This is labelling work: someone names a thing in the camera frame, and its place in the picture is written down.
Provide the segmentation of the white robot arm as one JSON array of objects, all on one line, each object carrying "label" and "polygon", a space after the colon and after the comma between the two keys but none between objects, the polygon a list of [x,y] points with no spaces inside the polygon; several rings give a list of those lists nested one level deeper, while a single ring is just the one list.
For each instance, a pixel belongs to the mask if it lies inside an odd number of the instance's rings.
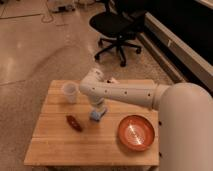
[{"label": "white robot arm", "polygon": [[111,99],[154,109],[159,126],[158,171],[213,171],[213,96],[194,83],[107,83],[93,68],[80,91],[94,103]]}]

